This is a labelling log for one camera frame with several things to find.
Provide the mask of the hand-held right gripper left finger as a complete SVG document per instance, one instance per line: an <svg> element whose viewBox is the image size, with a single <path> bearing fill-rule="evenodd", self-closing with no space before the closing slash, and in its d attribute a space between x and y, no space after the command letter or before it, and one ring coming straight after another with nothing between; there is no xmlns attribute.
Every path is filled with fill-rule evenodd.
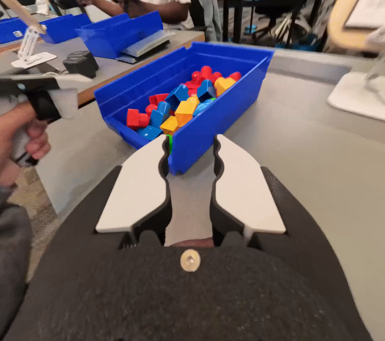
<svg viewBox="0 0 385 341"><path fill-rule="evenodd" d="M96 224L97 233L127 233L137 244L142 233L151 231L165 245L172 218L169 154L169 137L160 135L122 164Z"/></svg>

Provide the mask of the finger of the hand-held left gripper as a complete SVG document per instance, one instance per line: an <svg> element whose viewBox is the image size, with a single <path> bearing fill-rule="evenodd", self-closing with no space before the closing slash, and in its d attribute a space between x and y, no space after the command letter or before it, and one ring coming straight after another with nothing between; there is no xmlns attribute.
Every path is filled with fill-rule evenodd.
<svg viewBox="0 0 385 341"><path fill-rule="evenodd" d="M84 90L93 85L92 79L81 74L46 73L45 77L55 79L61 89L75 88L77 90Z"/></svg>

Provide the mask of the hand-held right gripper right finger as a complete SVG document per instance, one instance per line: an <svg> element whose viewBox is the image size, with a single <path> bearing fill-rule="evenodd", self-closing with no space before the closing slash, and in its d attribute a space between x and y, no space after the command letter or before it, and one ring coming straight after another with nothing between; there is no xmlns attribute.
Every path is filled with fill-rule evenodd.
<svg viewBox="0 0 385 341"><path fill-rule="evenodd" d="M248 246L255 234L286 234L259 162L222 134L214 137L210 221L214 246L236 232Z"/></svg>

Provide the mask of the blue plastic bin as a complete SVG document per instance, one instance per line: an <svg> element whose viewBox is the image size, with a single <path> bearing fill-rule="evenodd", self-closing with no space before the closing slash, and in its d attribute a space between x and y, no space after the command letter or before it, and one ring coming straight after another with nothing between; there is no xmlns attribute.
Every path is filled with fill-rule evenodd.
<svg viewBox="0 0 385 341"><path fill-rule="evenodd" d="M94 57L128 63L163 45L174 35L164 30L157 11L134 19L124 13L82 26L76 32Z"/></svg>
<svg viewBox="0 0 385 341"><path fill-rule="evenodd" d="M22 40L28 26L19 18L0 20L0 44Z"/></svg>
<svg viewBox="0 0 385 341"><path fill-rule="evenodd" d="M69 14L58 16L46 21L41 21L41 24L46 26L46 33L40 34L40 37L46 43L59 44L77 38L77 29L90 25L91 23L88 15L85 13L80 15Z"/></svg>
<svg viewBox="0 0 385 341"><path fill-rule="evenodd" d="M257 100L273 54L268 48L193 42L98 88L94 96L107 126L141 149L150 141L126 125L129 108L143 112L149 96L171 92L205 65L226 76L240 72L240 80L174 134L170 170L183 174L212 146L214 136L224 134Z"/></svg>

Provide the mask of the pile of mixed toy blocks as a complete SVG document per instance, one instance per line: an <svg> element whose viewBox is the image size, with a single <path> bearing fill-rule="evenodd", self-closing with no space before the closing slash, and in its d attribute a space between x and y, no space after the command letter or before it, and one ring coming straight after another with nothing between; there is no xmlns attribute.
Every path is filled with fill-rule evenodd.
<svg viewBox="0 0 385 341"><path fill-rule="evenodd" d="M173 135L241 78L238 71L225 77L220 72L213 72L210 66L203 66L191 74L190 81L180 84L170 93L150 96L144 112L129 108L126 126L147 141L166 135L172 151Z"/></svg>

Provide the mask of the grey desk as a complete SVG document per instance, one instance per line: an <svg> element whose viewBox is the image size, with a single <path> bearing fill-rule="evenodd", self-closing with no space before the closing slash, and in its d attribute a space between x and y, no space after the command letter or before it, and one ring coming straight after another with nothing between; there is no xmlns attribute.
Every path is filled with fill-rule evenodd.
<svg viewBox="0 0 385 341"><path fill-rule="evenodd" d="M384 340L384 122L331 107L344 69L374 59L276 50L257 101L225 136L267 167L327 236L374 340ZM132 153L95 101L49 128L37 172L66 218Z"/></svg>

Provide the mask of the person's left hand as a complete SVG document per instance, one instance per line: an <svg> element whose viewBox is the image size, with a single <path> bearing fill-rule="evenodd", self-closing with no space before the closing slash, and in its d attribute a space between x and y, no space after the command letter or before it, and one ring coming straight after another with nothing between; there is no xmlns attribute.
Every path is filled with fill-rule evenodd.
<svg viewBox="0 0 385 341"><path fill-rule="evenodd" d="M12 187L21 168L11 159L13 137L19 130L25 128L28 142L26 152L35 160L40 160L51 150L47 122L36 119L36 113L29 102L20 103L0 118L0 186Z"/></svg>

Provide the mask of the person's right hand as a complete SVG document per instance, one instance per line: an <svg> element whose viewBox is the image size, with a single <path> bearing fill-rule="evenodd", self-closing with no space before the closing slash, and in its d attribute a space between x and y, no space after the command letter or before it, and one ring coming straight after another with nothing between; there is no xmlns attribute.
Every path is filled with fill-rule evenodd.
<svg viewBox="0 0 385 341"><path fill-rule="evenodd" d="M189 239L184 240L180 242L176 242L172 244L173 247L188 247L188 248L195 248L195 247L214 247L214 242L212 238L204 238L204 239Z"/></svg>

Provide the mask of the black boxy device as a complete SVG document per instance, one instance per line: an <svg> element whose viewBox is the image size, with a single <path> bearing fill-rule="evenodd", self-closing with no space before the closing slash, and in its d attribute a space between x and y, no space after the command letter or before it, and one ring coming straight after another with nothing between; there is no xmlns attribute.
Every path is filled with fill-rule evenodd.
<svg viewBox="0 0 385 341"><path fill-rule="evenodd" d="M97 70L86 57L75 56L63 60L62 63L69 74L80 74L90 79L96 77Z"/></svg>
<svg viewBox="0 0 385 341"><path fill-rule="evenodd" d="M89 50L74 51L67 55L67 59L85 58L93 67L95 71L99 70L99 65Z"/></svg>

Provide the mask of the wood-edged grey table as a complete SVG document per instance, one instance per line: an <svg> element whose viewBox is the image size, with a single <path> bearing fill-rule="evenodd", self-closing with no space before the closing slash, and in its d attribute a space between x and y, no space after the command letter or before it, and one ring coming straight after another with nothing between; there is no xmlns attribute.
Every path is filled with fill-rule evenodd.
<svg viewBox="0 0 385 341"><path fill-rule="evenodd" d="M93 85L90 88L84 90L77 90L78 107L95 99L94 92L106 84L121 78L122 76L139 69L140 67L152 62L153 60L160 58L166 54L171 53L181 47L188 48L194 41L205 41L205 34L202 31L191 30L171 30L174 35L171 36L170 43L161 51L156 52L144 60L141 60L135 64L124 63L114 59L104 59L96 57L96 61L99 65L99 70L96 73L96 77L93 78ZM60 44L47 44L44 41L38 41L36 45L38 53L48 52L56 55L57 58L41 65L36 66L38 72L56 72L61 74L61 71L65 69L63 60L74 51L86 50L86 46L83 41L77 37L72 40L64 41Z"/></svg>

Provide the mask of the black white striped bag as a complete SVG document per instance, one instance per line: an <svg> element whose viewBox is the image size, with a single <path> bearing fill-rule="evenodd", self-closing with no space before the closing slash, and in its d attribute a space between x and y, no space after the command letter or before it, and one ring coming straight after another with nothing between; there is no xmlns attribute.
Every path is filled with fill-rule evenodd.
<svg viewBox="0 0 385 341"><path fill-rule="evenodd" d="M269 31L269 36L271 36L276 43L286 44L291 29L291 16L292 13L289 13L279 18L277 24ZM307 22L306 17L300 12L292 27L291 42L307 38L311 34L311 31L311 26Z"/></svg>

